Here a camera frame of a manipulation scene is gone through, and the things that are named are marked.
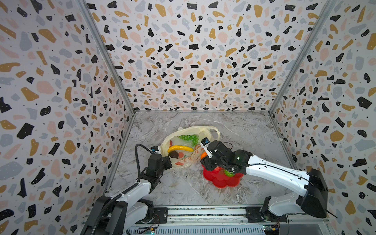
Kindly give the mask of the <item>lime green bumpy fruit toy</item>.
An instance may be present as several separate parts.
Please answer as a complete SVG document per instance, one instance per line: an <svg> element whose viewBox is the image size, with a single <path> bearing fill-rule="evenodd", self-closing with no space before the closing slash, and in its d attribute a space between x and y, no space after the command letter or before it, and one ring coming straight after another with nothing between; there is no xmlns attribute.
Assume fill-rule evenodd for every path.
<svg viewBox="0 0 376 235"><path fill-rule="evenodd" d="M234 177L236 174L233 173L233 172L229 172L227 170L224 170L224 174L227 176L227 177Z"/></svg>

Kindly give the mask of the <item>orange fruit toy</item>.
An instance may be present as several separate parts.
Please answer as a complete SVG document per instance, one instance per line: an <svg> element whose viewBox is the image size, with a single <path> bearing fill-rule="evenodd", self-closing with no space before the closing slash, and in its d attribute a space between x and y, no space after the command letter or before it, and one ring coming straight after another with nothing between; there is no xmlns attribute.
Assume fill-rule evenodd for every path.
<svg viewBox="0 0 376 235"><path fill-rule="evenodd" d="M202 154L201 154L201 156L200 156L200 159L203 159L203 158L205 158L205 157L207 157L208 155L207 155L207 153L206 152L203 152Z"/></svg>

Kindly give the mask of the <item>cream plastic bag orange print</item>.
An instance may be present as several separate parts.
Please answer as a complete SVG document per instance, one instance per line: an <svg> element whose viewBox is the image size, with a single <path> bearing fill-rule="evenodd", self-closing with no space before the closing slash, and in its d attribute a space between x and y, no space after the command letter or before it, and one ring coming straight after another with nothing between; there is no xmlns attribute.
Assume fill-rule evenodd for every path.
<svg viewBox="0 0 376 235"><path fill-rule="evenodd" d="M220 136L219 129L214 126L180 127L164 139L158 150L170 158L173 168L186 168L201 159L204 149L200 143L203 139L219 141Z"/></svg>

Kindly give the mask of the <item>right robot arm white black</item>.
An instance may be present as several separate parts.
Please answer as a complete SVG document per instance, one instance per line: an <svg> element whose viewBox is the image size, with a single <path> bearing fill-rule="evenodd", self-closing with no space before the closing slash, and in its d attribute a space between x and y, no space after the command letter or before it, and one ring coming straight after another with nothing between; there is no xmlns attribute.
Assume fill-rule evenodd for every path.
<svg viewBox="0 0 376 235"><path fill-rule="evenodd" d="M291 193L283 196L266 197L259 210L261 218L272 220L291 213L327 217L329 189L319 170L306 172L287 168L245 150L232 151L223 142L210 142L207 138L200 145L206 153L201 163L208 171L221 167L229 175L241 173L256 176L291 190Z"/></svg>

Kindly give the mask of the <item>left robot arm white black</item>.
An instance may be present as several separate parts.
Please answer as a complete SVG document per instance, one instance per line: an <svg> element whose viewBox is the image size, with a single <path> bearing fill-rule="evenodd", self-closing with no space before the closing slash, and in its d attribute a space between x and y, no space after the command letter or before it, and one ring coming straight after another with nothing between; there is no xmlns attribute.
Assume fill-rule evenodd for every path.
<svg viewBox="0 0 376 235"><path fill-rule="evenodd" d="M93 204L82 235L122 235L139 221L153 219L153 202L144 199L159 184L163 172L172 168L170 157L151 154L141 178L113 197L101 196Z"/></svg>

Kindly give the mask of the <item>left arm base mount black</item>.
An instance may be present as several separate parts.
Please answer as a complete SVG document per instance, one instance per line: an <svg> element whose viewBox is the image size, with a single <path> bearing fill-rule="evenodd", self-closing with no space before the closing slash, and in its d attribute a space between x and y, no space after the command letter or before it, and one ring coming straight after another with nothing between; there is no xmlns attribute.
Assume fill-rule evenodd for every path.
<svg viewBox="0 0 376 235"><path fill-rule="evenodd" d="M156 207L148 209L145 218L136 224L166 224L168 216L168 207Z"/></svg>

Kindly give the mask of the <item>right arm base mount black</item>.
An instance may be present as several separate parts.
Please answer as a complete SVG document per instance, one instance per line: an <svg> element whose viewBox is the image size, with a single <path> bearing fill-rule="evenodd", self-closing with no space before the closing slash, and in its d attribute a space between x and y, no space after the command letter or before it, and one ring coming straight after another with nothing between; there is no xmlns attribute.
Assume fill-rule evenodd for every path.
<svg viewBox="0 0 376 235"><path fill-rule="evenodd" d="M249 223L262 223L262 222L270 222L270 223L277 223L277 222L287 222L287 217L283 216L276 216L269 211L262 212L262 207L260 206L248 206L245 207L245 217L247 218Z"/></svg>

